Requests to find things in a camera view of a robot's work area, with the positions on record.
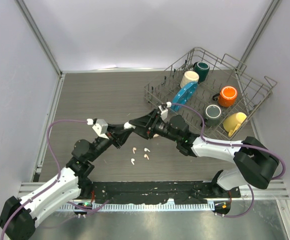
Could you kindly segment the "aluminium frame rail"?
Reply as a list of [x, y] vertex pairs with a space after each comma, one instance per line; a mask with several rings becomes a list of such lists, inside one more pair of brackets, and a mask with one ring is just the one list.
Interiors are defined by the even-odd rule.
[[45, 184], [42, 182], [22, 183], [16, 199], [23, 203], [28, 199], [40, 202], [65, 202], [66, 199], [73, 198], [72, 194], [75, 194], [75, 191], [67, 186], [67, 182], [57, 180], [53, 183], [53, 181]]

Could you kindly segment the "yellow mug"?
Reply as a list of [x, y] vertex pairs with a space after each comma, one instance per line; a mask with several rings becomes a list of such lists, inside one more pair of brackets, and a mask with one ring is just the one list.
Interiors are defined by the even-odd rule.
[[223, 128], [228, 133], [229, 137], [231, 137], [241, 127], [246, 118], [247, 115], [245, 113], [237, 112], [223, 121]]

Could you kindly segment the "orange mug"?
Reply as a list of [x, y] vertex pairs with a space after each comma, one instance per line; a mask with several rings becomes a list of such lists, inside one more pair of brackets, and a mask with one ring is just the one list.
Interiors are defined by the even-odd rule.
[[224, 86], [219, 93], [212, 96], [213, 101], [217, 101], [222, 107], [228, 108], [236, 102], [238, 91], [233, 86]]

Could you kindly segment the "white earbud charging case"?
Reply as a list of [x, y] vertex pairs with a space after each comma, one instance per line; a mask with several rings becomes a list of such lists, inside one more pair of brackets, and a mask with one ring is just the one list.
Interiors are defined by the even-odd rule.
[[129, 122], [126, 122], [123, 125], [123, 128], [126, 130], [126, 129], [135, 129], [136, 127], [134, 125], [130, 124]]

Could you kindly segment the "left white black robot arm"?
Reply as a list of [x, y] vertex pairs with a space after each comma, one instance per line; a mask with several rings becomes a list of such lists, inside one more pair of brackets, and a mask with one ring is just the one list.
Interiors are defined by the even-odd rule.
[[76, 198], [87, 199], [92, 192], [88, 177], [94, 169], [92, 162], [111, 145], [120, 148], [135, 130], [128, 122], [112, 125], [103, 119], [88, 118], [83, 124], [91, 126], [97, 138], [94, 142], [78, 140], [71, 159], [64, 168], [57, 168], [52, 179], [21, 198], [6, 200], [0, 214], [1, 239], [28, 240], [62, 205]]

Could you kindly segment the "dark teal mug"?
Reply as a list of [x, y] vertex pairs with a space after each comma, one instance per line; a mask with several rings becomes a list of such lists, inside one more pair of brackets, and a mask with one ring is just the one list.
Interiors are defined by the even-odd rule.
[[210, 66], [206, 62], [198, 61], [193, 64], [193, 71], [198, 74], [199, 83], [202, 83], [206, 80], [209, 70], [210, 70]]

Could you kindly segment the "grey green mug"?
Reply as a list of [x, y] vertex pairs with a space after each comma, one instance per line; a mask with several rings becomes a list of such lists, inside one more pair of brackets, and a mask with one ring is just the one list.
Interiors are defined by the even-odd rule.
[[216, 104], [208, 105], [203, 112], [204, 125], [208, 127], [217, 126], [221, 122], [222, 110]]

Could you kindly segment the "black mounting base plate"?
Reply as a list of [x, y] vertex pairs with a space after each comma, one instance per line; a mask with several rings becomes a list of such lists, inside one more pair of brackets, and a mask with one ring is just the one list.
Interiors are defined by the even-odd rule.
[[221, 190], [204, 181], [94, 181], [81, 198], [102, 204], [158, 205], [173, 199], [177, 205], [206, 203], [207, 199], [240, 198], [238, 187]]

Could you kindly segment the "blue polka dot plate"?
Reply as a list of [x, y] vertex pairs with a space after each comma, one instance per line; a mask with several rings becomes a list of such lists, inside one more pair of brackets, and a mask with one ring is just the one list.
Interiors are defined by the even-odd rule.
[[184, 87], [182, 87], [178, 93], [174, 96], [173, 100], [172, 100], [172, 105], [171, 105], [171, 109], [174, 112], [178, 112], [181, 108], [181, 105], [185, 105], [190, 98], [192, 97], [192, 95], [196, 92], [198, 88], [198, 83], [195, 81], [191, 81], [189, 83], [187, 83]]

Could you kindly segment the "cream mug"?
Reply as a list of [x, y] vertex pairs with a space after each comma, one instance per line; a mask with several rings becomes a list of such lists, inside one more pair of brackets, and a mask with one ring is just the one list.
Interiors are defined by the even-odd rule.
[[200, 78], [199, 75], [195, 71], [188, 70], [183, 74], [183, 77], [180, 82], [180, 87], [183, 88], [185, 85], [187, 85], [190, 82], [197, 83], [199, 78]]

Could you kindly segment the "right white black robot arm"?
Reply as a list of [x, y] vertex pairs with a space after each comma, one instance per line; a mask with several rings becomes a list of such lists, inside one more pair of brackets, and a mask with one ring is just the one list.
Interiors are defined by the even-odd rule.
[[190, 131], [189, 125], [181, 115], [164, 121], [167, 111], [154, 109], [145, 116], [126, 122], [123, 127], [144, 139], [154, 135], [176, 142], [176, 148], [185, 156], [208, 157], [230, 162], [235, 165], [230, 170], [220, 170], [208, 182], [204, 195], [221, 198], [231, 189], [243, 185], [267, 189], [279, 165], [279, 160], [266, 152], [266, 148], [254, 137], [243, 141], [226, 141], [211, 138]]

